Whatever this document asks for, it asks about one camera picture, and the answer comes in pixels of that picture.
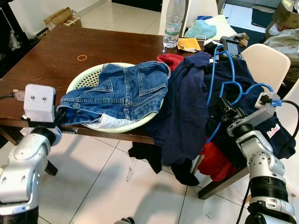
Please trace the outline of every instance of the black cable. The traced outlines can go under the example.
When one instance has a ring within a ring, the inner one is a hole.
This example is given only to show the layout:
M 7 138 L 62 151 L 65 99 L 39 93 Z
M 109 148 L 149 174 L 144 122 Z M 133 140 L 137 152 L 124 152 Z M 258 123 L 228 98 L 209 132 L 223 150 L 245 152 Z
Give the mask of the black cable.
M 9 98 L 9 97 L 14 97 L 14 94 L 13 93 L 9 93 L 7 95 L 0 96 L 0 100 L 5 99 L 5 98 Z
M 286 152 L 286 150 L 288 149 L 288 147 L 290 146 L 290 144 L 292 143 L 292 141 L 295 139 L 295 137 L 296 137 L 296 135 L 298 133 L 298 130 L 299 130 L 299 106 L 296 103 L 294 103 L 294 102 L 292 102 L 290 100 L 283 99 L 282 102 L 283 103 L 292 104 L 293 106 L 296 107 L 297 112 L 298 112 L 298 120 L 297 120 L 297 126 L 296 126 L 296 129 L 295 129 L 295 132 L 294 132 L 293 136 L 288 141 L 288 143 L 286 144 L 285 148 L 278 154 L 278 156 L 277 156 L 278 159 L 281 159 L 281 156 Z
M 247 199 L 247 196 L 248 196 L 248 193 L 249 193 L 249 190 L 250 190 L 250 186 L 251 186 L 251 184 L 250 184 L 250 181 L 249 181 L 247 191 L 246 191 L 245 197 L 243 199 L 243 203 L 242 203 L 241 210 L 240 210 L 239 217 L 238 217 L 238 220 L 237 220 L 236 224 L 239 224 L 239 222 L 241 220 L 242 212 L 243 212 L 243 209 L 244 209 L 244 206 L 245 206 L 245 203 L 246 203 L 246 199 Z

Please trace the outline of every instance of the bottle label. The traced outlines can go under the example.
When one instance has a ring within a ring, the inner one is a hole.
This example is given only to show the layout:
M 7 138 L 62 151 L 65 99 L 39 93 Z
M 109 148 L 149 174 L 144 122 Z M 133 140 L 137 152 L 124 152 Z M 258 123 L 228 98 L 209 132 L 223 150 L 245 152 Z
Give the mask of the bottle label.
M 168 23 L 165 26 L 165 33 L 171 36 L 179 35 L 181 23 Z

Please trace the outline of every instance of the black sock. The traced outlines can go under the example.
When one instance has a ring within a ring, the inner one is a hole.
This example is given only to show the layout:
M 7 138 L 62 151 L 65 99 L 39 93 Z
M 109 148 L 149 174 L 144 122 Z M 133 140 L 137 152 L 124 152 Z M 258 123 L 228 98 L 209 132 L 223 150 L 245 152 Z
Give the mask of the black sock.
M 142 160 L 147 159 L 152 169 L 158 174 L 162 170 L 161 164 L 161 147 L 133 142 L 133 147 L 128 151 L 130 157 Z
M 196 186 L 199 184 L 197 178 L 190 173 L 192 167 L 192 160 L 185 159 L 182 164 L 175 164 L 171 165 L 171 169 L 176 177 L 176 179 L 184 185 L 188 186 Z

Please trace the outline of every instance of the blue denim jeans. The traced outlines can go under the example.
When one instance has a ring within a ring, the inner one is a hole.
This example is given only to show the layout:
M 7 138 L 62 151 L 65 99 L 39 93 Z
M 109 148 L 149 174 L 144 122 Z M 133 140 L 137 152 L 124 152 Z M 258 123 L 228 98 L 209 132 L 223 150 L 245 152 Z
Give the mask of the blue denim jeans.
M 158 113 L 167 93 L 169 67 L 160 62 L 144 62 L 123 68 L 106 65 L 96 87 L 72 90 L 61 98 L 66 108 L 63 124 L 93 123 L 107 114 L 117 119 L 141 120 Z

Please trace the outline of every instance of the basket mesh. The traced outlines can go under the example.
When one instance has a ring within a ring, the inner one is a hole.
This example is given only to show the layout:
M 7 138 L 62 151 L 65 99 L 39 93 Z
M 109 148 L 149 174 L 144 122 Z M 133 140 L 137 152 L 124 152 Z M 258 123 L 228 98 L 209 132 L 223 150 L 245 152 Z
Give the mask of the basket mesh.
M 94 87 L 99 85 L 99 74 L 102 70 L 95 71 L 93 73 L 90 73 L 89 75 L 85 76 L 78 85 L 76 86 L 76 89 L 82 88 L 82 87 Z

